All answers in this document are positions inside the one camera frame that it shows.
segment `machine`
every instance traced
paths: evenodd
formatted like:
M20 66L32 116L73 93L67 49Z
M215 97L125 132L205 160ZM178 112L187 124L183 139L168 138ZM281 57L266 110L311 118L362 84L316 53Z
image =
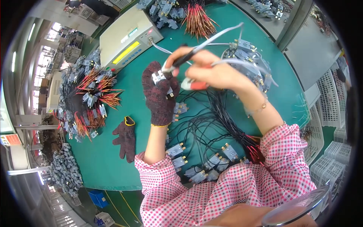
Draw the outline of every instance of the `machine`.
M118 73L134 58L164 37L144 11L136 5L121 15L99 38L101 67Z

